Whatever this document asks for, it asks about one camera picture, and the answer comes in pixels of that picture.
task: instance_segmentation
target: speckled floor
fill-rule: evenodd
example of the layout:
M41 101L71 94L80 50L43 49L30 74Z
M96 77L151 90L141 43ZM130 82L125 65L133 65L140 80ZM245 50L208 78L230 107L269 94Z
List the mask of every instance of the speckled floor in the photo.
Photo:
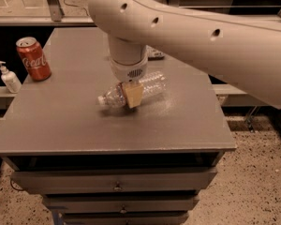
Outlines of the speckled floor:
M281 135L266 115L255 118L250 133L242 116L227 116L238 149L224 155L218 175L200 193L200 202L185 225L281 225ZM52 225L39 196L15 191L12 170L0 175L0 224Z

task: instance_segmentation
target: gray cabinet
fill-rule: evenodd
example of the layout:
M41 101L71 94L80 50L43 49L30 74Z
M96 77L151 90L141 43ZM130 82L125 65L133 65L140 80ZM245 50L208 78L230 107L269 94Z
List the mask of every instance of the gray cabinet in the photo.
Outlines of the gray cabinet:
M117 83L107 44L97 28L54 29L52 75L22 85L0 123L0 157L66 224L181 224L235 149L213 87L166 55L148 64L169 80L163 95L106 110L96 98Z

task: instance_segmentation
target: cable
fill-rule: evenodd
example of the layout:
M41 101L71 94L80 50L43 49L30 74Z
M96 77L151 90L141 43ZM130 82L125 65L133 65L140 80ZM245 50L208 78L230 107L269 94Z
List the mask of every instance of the cable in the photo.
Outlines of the cable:
M11 187L12 187L14 190L16 190L16 191L24 191L24 189L15 188L15 187L13 186L13 184L12 184L13 181L11 180L11 178L9 179L9 181L10 181Z
M88 12L87 12L87 10L86 10L85 7L80 7L80 6L78 6L78 5L69 4L69 3L66 2L66 0L64 0L64 4L67 5L67 6L70 6L70 7L83 9L83 10L85 11L85 13L86 13L86 16L89 16L89 15L88 15Z

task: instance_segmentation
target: hand sanitizer bottle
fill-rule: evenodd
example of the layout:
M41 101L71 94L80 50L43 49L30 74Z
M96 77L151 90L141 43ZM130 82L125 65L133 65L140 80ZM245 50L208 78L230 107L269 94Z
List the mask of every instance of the hand sanitizer bottle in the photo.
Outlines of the hand sanitizer bottle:
M2 72L1 79L7 86L8 91L12 94L16 94L19 92L22 84L13 71L9 71L7 67L3 66L5 63L6 62L0 61L0 70Z

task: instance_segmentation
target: soda can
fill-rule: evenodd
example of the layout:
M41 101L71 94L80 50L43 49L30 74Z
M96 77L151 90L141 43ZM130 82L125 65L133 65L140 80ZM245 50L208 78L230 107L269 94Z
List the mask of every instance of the soda can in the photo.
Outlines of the soda can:
M51 76L45 54L34 37L23 37L16 42L17 52L34 81L43 81Z

